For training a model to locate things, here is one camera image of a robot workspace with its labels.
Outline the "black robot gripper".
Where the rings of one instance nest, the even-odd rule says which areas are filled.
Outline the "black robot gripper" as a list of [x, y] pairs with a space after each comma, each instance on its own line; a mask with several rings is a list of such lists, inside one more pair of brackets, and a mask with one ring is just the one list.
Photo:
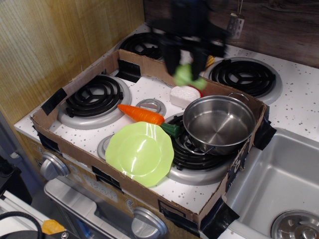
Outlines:
[[162, 32], [158, 38], [167, 72], [174, 76], [181, 50], [191, 52], [192, 80], [198, 79], [209, 55], [224, 56], [229, 33], [209, 20], [206, 0], [171, 0], [170, 17], [151, 20], [150, 28]]

